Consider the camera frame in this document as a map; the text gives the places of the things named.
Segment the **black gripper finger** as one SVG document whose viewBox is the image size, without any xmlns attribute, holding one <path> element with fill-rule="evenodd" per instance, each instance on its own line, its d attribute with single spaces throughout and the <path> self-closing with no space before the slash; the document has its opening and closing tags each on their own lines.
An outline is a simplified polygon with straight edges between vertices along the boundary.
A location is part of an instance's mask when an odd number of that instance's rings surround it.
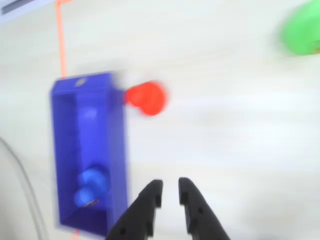
<svg viewBox="0 0 320 240">
<path fill-rule="evenodd" d="M 187 177 L 178 180 L 179 203 L 184 206 L 187 233 L 193 240 L 230 240 L 197 186 Z"/>
<path fill-rule="evenodd" d="M 152 180 L 113 225 L 107 240 L 146 240 L 154 235 L 156 209 L 162 205 L 163 181 Z"/>
</svg>

